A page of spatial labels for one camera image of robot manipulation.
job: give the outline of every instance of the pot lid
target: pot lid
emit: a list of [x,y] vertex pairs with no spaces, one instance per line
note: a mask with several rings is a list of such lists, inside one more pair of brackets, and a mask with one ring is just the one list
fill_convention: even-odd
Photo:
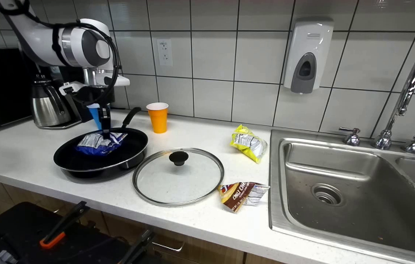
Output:
[[213,191],[222,175],[222,164],[211,152],[199,147],[180,147],[149,155],[136,168],[133,186],[150,202],[184,205]]

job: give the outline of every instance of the snack package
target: snack package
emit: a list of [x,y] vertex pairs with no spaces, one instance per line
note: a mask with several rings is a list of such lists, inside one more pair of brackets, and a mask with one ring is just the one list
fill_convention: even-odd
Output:
[[256,206],[269,186],[256,181],[235,181],[219,186],[221,203],[235,212],[240,205]]
[[108,139],[103,139],[101,133],[87,133],[76,144],[79,152],[84,155],[108,155],[121,144],[125,133],[111,131]]
[[266,150],[266,142],[255,136],[246,125],[238,124],[230,139],[230,144],[241,150],[255,162],[259,162]]

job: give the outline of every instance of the orange cup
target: orange cup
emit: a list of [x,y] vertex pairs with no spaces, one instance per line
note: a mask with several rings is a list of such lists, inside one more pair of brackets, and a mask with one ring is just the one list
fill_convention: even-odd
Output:
[[146,105],[152,131],[164,133],[167,130],[167,108],[168,103],[165,102],[150,102]]

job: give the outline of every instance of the soap dispenser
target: soap dispenser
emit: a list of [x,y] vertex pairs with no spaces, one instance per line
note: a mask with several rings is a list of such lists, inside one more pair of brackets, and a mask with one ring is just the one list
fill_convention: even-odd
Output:
[[287,54],[282,86],[297,93],[309,93],[319,87],[332,21],[296,21]]

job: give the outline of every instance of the lid knob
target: lid knob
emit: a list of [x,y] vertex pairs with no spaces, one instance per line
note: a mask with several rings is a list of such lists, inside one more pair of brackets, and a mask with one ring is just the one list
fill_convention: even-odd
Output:
[[174,162],[174,165],[183,165],[183,162],[189,158],[189,153],[184,150],[174,150],[168,155],[168,159]]

